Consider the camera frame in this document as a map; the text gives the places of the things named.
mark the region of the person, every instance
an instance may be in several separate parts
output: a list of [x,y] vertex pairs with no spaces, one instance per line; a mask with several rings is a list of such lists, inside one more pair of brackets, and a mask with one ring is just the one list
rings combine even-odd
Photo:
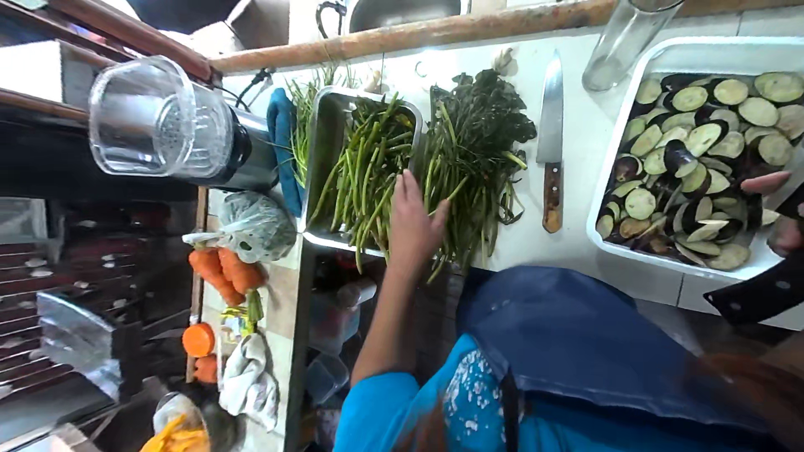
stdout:
[[[752,179],[743,188],[767,192],[786,177]],[[397,176],[392,254],[351,374],[336,452],[781,448],[768,432],[802,450],[794,447],[804,444],[796,438],[804,431],[804,380],[756,360],[697,360],[642,318],[633,300],[566,269],[507,269],[487,278],[468,304],[461,297],[458,330],[465,332],[420,387],[412,376],[411,298],[448,210],[442,201],[429,217],[411,173]],[[780,229],[774,249],[801,245],[795,222]],[[784,388],[762,391],[776,383]],[[753,396],[735,405],[732,386]]]

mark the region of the wooden knife handle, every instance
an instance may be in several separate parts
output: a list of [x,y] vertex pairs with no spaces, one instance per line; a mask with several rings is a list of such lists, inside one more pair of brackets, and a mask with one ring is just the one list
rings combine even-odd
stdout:
[[561,229],[561,163],[544,164],[544,230],[551,234]]

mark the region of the blue shirt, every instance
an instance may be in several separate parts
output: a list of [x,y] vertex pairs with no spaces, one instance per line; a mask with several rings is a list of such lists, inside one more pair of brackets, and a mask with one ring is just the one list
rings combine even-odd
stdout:
[[[501,391],[477,344],[463,335],[444,366],[419,388],[408,373],[360,381],[349,392],[335,435],[335,452],[390,450],[400,433],[443,404],[450,450],[505,450]],[[519,427],[520,451],[732,452],[719,441],[693,439],[655,425],[636,425],[539,397]]]

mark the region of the blender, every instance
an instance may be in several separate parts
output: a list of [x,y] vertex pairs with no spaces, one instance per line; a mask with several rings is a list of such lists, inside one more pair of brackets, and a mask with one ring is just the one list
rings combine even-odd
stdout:
[[164,56],[118,64],[96,78],[89,142],[111,175],[263,193],[279,179],[266,120],[230,107]]

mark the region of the hand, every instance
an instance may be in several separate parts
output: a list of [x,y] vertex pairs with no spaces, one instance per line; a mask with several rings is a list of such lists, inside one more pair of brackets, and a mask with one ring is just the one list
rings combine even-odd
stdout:
[[[790,178],[790,172],[778,171],[758,178],[746,179],[740,188],[747,193],[759,193],[769,195],[778,190],[779,187]],[[791,251],[801,248],[804,245],[801,229],[798,222],[786,216],[779,217],[774,226],[773,235],[768,240],[770,248],[779,256],[787,256]]]
[[429,217],[413,174],[405,170],[397,175],[392,199],[391,261],[388,267],[418,277],[421,268],[441,244],[448,211],[449,201],[444,199],[433,217]]

